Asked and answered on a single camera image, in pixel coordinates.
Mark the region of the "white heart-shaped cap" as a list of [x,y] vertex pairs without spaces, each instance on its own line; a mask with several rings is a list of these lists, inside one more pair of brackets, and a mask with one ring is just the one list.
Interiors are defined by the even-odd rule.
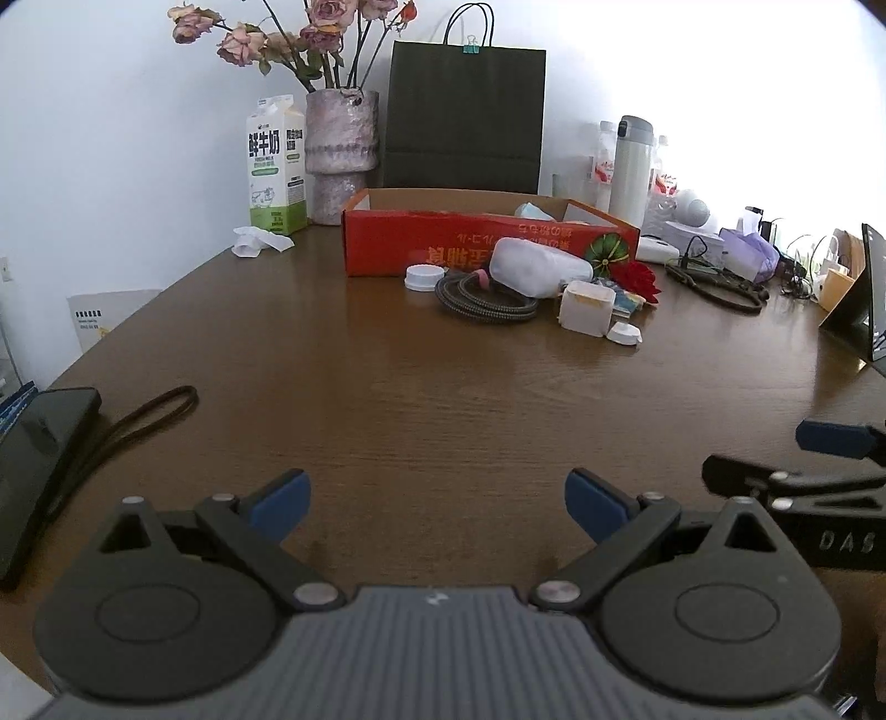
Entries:
[[638,347],[643,343],[641,330],[629,322],[614,322],[607,333],[608,341],[620,347]]

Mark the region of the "white jar lid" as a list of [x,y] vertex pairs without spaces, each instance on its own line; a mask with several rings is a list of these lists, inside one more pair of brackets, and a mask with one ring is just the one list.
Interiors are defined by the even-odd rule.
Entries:
[[445,276],[446,270],[440,265],[413,264],[405,269],[404,286],[413,292],[432,292]]

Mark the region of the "small white square box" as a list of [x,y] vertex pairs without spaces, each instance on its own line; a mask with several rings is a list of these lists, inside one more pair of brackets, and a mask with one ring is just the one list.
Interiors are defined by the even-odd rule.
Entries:
[[616,293],[608,286],[572,280],[562,292],[559,324],[569,332],[602,337],[610,330]]

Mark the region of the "purple tissue pack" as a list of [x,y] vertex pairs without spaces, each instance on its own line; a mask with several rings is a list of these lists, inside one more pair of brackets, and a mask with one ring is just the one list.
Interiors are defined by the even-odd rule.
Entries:
[[719,237],[724,243],[722,262],[734,275],[756,284],[765,284],[776,275],[781,254],[759,233],[742,234],[722,228]]

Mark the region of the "red artificial rose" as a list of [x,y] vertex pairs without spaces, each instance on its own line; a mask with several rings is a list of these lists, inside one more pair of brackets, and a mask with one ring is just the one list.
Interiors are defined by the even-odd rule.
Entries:
[[640,261],[620,261],[610,265],[610,277],[622,290],[643,297],[649,305],[658,303],[661,288],[656,285],[656,275]]

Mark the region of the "translucent plastic container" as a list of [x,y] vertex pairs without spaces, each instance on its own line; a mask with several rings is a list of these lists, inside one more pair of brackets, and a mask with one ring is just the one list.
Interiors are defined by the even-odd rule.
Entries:
[[589,261],[565,250],[524,239],[504,237],[491,255],[491,279],[529,299],[552,299],[574,280],[590,282]]

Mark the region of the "crumpled white tissue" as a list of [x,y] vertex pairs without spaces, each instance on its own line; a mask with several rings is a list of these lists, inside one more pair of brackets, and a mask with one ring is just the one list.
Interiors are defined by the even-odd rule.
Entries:
[[231,246],[231,252],[242,260],[253,260],[268,249],[276,250],[282,254],[295,246],[295,242],[288,235],[271,233],[257,227],[236,228],[234,235],[236,235],[236,239]]

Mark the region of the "red cardboard box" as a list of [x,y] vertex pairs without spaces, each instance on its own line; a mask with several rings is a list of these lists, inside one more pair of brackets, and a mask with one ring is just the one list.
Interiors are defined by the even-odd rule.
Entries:
[[[542,208],[554,222],[515,218],[523,203]],[[610,234],[633,255],[640,238],[632,225],[573,199],[466,189],[365,189],[342,210],[341,226],[352,277],[401,276],[413,264],[474,270],[487,264],[504,237],[575,256]]]

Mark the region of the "light blue face mask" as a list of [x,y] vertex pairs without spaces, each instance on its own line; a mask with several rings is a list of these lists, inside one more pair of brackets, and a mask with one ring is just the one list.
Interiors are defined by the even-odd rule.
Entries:
[[553,216],[550,213],[545,212],[542,208],[534,205],[533,203],[523,203],[517,207],[515,213],[513,213],[515,218],[520,219],[529,219],[529,220],[542,220],[542,222],[554,222]]

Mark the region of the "white green milk carton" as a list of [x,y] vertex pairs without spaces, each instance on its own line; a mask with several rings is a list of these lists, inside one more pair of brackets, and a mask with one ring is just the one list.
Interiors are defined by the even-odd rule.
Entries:
[[258,100],[246,121],[246,146],[251,224],[281,235],[304,229],[305,116],[293,96]]

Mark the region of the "white thermos bottle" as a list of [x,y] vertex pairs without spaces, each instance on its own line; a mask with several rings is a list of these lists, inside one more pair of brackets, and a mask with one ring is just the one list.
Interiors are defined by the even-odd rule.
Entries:
[[617,128],[608,213],[640,228],[646,213],[655,132],[649,121],[623,116]]

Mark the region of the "clear water bottle red label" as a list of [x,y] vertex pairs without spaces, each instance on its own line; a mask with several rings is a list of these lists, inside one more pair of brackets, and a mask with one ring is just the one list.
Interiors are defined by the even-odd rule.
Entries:
[[595,159],[591,167],[591,184],[593,184],[593,203],[602,212],[607,212],[610,208],[616,144],[617,126],[612,121],[599,121]]

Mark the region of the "pink textured vase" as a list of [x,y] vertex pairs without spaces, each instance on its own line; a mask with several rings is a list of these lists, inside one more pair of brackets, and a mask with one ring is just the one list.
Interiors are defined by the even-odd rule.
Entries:
[[305,168],[311,219],[336,227],[350,198],[378,165],[378,93],[325,89],[306,98]]

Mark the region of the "black paper bag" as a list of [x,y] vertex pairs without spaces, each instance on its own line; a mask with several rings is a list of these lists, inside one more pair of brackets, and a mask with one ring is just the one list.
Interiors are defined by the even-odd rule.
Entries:
[[538,192],[547,53],[494,44],[487,2],[479,42],[395,42],[390,62],[382,182],[386,188]]

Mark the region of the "dried pink roses bouquet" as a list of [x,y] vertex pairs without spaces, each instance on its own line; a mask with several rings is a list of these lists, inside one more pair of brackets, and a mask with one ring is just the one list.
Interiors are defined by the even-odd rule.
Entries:
[[222,33],[217,56],[236,68],[255,68],[262,75],[281,66],[314,93],[360,90],[367,84],[384,44],[418,19],[413,2],[305,2],[305,25],[290,32],[272,4],[258,23],[230,23],[221,13],[198,4],[176,4],[167,11],[171,38],[190,45],[215,30]]

